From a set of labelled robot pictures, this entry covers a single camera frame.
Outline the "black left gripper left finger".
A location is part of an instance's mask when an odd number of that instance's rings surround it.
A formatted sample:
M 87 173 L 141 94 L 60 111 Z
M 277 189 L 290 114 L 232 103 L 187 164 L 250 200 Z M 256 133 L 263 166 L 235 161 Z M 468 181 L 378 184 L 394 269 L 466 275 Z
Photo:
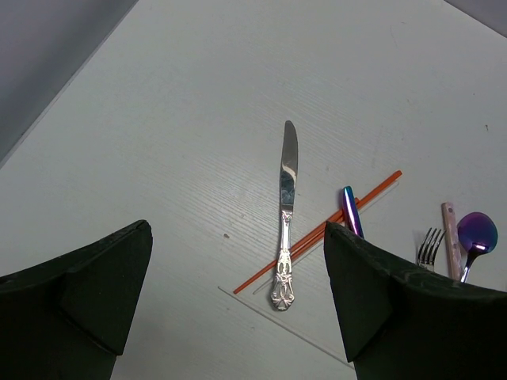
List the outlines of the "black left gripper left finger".
M 3 379 L 109 379 L 151 258 L 150 224 L 1 278 Z

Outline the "teal handled silver fork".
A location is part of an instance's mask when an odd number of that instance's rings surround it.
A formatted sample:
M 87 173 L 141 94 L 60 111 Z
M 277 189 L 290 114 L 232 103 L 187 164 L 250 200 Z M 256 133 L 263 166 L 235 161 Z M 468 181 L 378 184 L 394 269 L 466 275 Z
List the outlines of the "teal handled silver fork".
M 445 230 L 430 228 L 417 251 L 416 264 L 431 272 L 434 272 L 436 254 L 440 248 L 441 242 L 444 240 Z

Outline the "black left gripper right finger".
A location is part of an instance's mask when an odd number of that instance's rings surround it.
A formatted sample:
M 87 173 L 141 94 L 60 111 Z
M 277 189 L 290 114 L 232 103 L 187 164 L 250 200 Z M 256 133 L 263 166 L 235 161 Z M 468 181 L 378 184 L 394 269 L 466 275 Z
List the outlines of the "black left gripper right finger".
M 359 379 L 503 379 L 506 295 L 430 272 L 330 222 L 324 256 Z

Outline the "iridescent purple ornate spoon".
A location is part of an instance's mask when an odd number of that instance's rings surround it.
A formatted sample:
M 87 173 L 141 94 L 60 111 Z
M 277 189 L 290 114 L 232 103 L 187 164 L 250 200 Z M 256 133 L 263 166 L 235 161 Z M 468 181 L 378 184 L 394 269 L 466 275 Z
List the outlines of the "iridescent purple ornate spoon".
M 460 282 L 465 283 L 476 258 L 490 253 L 497 245 L 498 231 L 493 220 L 475 211 L 465 215 L 457 225 L 459 243 L 467 253 Z

